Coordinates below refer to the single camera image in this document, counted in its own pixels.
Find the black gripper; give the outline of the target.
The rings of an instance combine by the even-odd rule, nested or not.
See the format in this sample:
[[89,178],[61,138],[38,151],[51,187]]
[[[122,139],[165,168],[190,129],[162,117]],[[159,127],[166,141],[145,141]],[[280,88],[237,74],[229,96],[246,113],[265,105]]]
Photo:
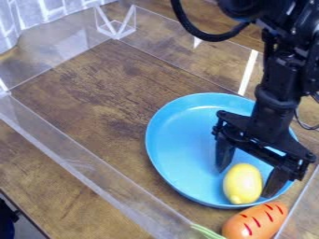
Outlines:
[[293,137],[286,129],[274,139],[266,127],[250,130],[254,117],[225,110],[217,111],[217,125],[213,135],[217,140],[217,170],[222,173],[233,162],[240,148],[273,167],[262,196],[278,196],[294,180],[302,180],[316,155]]

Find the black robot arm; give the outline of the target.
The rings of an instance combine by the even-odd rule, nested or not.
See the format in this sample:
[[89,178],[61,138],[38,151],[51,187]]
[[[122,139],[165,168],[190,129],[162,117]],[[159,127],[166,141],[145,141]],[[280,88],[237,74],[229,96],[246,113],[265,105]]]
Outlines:
[[250,116],[218,111],[217,169],[242,149],[273,166],[262,196],[305,177],[313,152],[292,136],[290,126],[305,96],[319,93],[319,0],[220,0],[226,15],[262,27],[265,72],[256,87]]

